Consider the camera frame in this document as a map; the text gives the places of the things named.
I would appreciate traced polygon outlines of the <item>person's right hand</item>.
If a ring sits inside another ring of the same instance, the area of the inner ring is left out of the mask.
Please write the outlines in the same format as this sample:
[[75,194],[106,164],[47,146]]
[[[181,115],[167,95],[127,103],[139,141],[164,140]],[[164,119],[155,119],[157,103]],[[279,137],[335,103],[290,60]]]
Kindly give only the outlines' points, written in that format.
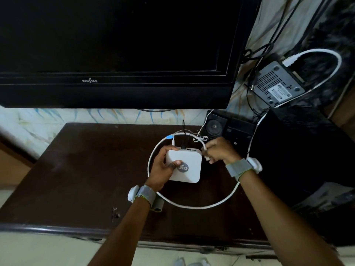
[[222,143],[222,161],[225,165],[242,159],[242,157],[235,151],[232,144],[225,138],[219,137],[211,141],[220,141]]

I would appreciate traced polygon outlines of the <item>person's left hand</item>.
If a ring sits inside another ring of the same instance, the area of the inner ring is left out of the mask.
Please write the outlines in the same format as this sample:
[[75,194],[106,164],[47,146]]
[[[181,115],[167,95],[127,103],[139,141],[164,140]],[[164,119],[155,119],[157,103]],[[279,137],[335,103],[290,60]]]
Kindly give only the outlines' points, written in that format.
[[154,192],[159,192],[163,188],[164,184],[171,178],[175,170],[167,168],[165,164],[166,154],[170,150],[178,151],[179,149],[172,145],[163,146],[155,157],[150,175],[145,182],[145,185],[152,188]]

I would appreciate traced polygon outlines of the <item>white square set-top box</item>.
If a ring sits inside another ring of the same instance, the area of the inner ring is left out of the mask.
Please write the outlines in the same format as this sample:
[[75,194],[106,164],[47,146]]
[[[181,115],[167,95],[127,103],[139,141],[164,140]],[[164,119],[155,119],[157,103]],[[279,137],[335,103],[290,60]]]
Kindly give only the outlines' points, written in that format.
[[173,161],[180,160],[169,180],[185,183],[198,183],[201,174],[202,153],[195,148],[186,148],[179,150],[169,150],[166,153],[165,163],[171,164]]

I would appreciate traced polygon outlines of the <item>person's left forearm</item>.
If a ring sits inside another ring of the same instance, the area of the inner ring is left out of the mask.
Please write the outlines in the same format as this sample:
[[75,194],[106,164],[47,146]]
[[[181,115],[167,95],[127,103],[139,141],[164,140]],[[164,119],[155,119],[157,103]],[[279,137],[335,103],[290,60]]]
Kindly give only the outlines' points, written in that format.
[[150,203],[137,197],[87,266],[131,266],[150,210]]

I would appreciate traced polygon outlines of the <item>person's right forearm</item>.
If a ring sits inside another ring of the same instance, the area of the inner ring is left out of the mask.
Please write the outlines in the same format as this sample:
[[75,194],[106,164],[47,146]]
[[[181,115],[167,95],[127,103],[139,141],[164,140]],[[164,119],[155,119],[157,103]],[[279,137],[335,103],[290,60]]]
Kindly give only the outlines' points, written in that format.
[[325,240],[281,201],[253,170],[242,174],[239,182],[283,266],[344,266]]

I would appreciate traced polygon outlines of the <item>small black speaker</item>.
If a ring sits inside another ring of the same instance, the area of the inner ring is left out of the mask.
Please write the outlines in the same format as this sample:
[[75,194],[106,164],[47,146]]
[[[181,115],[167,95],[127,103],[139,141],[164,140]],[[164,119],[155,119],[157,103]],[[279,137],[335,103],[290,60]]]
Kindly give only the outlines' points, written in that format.
[[208,110],[201,135],[208,137],[208,141],[224,137],[241,156],[246,157],[255,128],[255,124],[239,119],[232,113]]

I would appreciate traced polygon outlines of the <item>grey wristband with white tracker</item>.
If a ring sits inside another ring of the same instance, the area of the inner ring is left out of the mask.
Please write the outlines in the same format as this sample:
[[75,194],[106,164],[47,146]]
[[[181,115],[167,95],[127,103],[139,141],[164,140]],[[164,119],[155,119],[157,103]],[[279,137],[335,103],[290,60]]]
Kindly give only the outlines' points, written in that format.
[[225,167],[230,176],[235,178],[237,182],[239,182],[240,177],[249,170],[253,170],[256,174],[259,174],[263,170],[261,163],[253,157],[243,158]]
[[151,206],[151,210],[154,212],[161,212],[163,205],[164,205],[164,200],[161,199],[159,196],[157,196],[157,193],[154,192],[154,190],[146,185],[140,187],[138,185],[132,187],[128,193],[127,199],[131,203],[134,202],[134,200],[137,197],[142,197],[146,201],[149,202]]

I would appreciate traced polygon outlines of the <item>large black subwoofer box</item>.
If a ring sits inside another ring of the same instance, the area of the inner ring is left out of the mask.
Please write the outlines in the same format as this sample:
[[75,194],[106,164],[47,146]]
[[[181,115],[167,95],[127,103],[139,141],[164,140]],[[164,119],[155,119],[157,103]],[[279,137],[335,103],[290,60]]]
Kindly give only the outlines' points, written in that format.
[[272,108],[251,141],[261,178],[297,212],[355,201],[355,142],[311,107]]

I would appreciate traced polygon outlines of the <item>grey vented router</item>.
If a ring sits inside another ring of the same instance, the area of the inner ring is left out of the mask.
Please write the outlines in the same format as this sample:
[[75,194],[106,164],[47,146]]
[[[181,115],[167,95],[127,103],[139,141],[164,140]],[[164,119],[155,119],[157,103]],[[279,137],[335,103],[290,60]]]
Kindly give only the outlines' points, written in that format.
[[278,107],[306,92],[301,81],[278,60],[268,62],[258,71],[251,90],[270,107]]

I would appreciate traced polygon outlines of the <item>black flat screen television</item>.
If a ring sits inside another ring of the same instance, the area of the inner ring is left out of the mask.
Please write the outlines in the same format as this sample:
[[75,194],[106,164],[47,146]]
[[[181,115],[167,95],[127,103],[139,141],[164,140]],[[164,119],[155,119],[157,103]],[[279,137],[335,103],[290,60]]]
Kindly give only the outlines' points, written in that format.
[[0,0],[0,106],[227,107],[262,0]]

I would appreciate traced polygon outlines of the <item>black fluffy cloth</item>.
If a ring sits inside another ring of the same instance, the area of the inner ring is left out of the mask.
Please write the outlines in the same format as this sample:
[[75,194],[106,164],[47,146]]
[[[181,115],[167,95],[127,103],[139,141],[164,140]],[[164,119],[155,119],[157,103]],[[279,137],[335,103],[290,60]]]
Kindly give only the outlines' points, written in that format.
[[[289,106],[323,107],[336,100],[355,71],[355,0],[337,0],[325,19],[310,34],[303,50],[330,49],[342,57],[342,65],[327,82],[288,102]],[[337,58],[329,53],[307,53],[292,68],[305,81],[309,90],[326,79],[337,65]]]

